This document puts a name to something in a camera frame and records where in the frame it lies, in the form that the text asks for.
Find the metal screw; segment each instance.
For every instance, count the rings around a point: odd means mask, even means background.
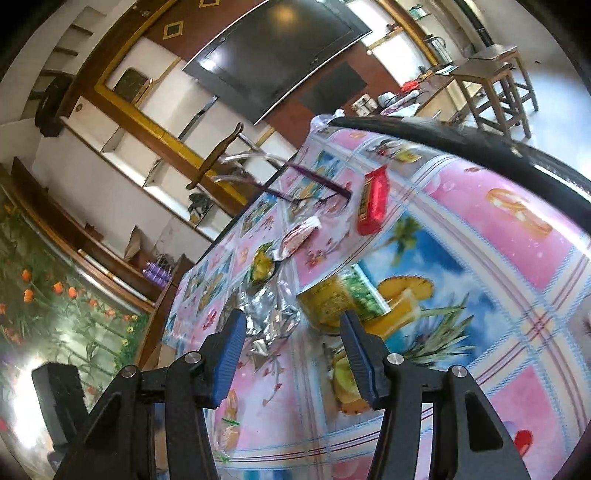
[[[201,361],[201,354],[199,352],[189,352],[185,355],[185,361],[188,364],[198,364]]]
[[[452,373],[458,378],[464,378],[468,374],[468,370],[461,365],[454,365],[452,367]]]
[[[138,369],[135,368],[133,365],[128,365],[127,367],[123,367],[123,370],[121,371],[121,376],[123,378],[131,378],[135,375],[137,371]]]
[[[391,353],[387,358],[388,362],[393,365],[400,365],[402,362],[404,362],[404,357],[400,355],[400,353]]]

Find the red box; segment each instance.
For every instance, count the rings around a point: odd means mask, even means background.
[[[372,235],[382,229],[388,208],[389,190],[386,165],[365,176],[357,215],[357,231],[361,235]]]

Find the red package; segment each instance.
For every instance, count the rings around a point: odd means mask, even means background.
[[[409,80],[409,81],[404,82],[402,84],[402,86],[400,87],[400,90],[398,91],[398,94],[412,92],[414,89],[416,89],[418,87],[419,87],[419,83],[416,80]]]
[[[357,231],[361,235],[372,235],[382,229],[388,207],[389,190],[386,165],[365,176],[357,216]]]

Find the yellow trim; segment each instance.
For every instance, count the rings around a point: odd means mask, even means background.
[[[167,29],[169,27],[174,27],[175,25],[178,25],[178,32],[167,35],[166,34]],[[180,22],[173,22],[173,23],[169,23],[169,24],[165,25],[162,40],[168,40],[169,38],[180,37],[183,34],[183,25],[184,25],[184,20],[181,20]]]
[[[148,17],[148,19],[144,23],[142,23],[139,26],[139,28],[134,32],[134,34],[131,35],[129,40],[123,44],[123,47],[121,47],[121,50],[119,50],[115,54],[113,59],[109,62],[106,70],[103,72],[103,75],[100,76],[99,81],[97,82],[97,85],[105,83],[107,81],[107,78],[109,77],[109,75],[111,73],[113,73],[113,70],[115,70],[117,68],[117,65],[119,65],[119,62],[121,62],[121,60],[123,60],[125,55],[127,55],[127,52],[129,52],[131,47],[134,46],[134,44],[139,40],[139,38],[144,34],[144,32],[147,29],[149,29],[156,22],[156,20],[158,20],[166,12],[166,10],[168,10],[170,7],[172,7],[177,1],[178,0],[168,0],[168,2],[166,2],[163,6],[161,6],[159,9],[157,9],[152,15],[150,15],[150,17]]]
[[[257,147],[261,147],[263,145],[263,143],[265,143],[267,140],[269,140],[269,137],[274,134],[276,132],[276,130],[273,127],[269,127],[267,128],[262,135],[258,138],[258,140],[255,142],[255,145]]]
[[[404,32],[404,31],[405,31],[405,29],[403,29],[402,27],[395,28],[391,32],[386,33],[382,38],[373,42],[371,45],[368,45],[367,46],[368,51],[372,51],[373,49],[379,47],[382,43],[387,42],[388,40],[390,40],[390,38],[394,38],[396,35]]]
[[[109,103],[117,107],[123,112],[130,120],[133,120],[136,124],[148,131],[150,135],[158,139],[162,139],[166,130],[150,120],[147,116],[141,113],[131,103],[126,102],[112,90],[109,90],[105,85],[95,85],[95,92],[101,97],[107,100]]]
[[[421,51],[427,57],[427,60],[431,63],[431,65],[433,65],[433,66],[437,65],[438,61],[435,58],[435,55],[433,55],[433,53],[431,53],[431,50],[429,50],[429,47],[427,47],[427,44],[425,43],[425,41],[417,35],[417,33],[410,27],[408,22],[405,19],[403,19],[402,16],[400,16],[400,14],[396,11],[396,9],[394,7],[392,7],[392,5],[390,5],[390,2],[396,2],[396,0],[376,0],[376,1],[377,1],[377,3],[379,3],[383,7],[384,10],[386,10],[386,12],[388,12],[390,15],[392,15],[393,19],[396,20],[398,25],[400,25],[406,31],[407,35],[415,42],[417,47],[421,49]]]
[[[205,7],[216,7],[220,4],[220,0],[217,0],[214,4],[206,4],[204,2],[204,0],[200,0],[199,2],[199,8],[205,8]]]

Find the diamond decoration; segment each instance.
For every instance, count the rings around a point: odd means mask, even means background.
[[[164,26],[164,36],[162,40],[166,40],[168,38],[180,37],[183,34],[183,25],[184,20],[180,22],[169,23],[168,25]]]
[[[215,7],[220,4],[220,0],[199,0],[199,8]]]

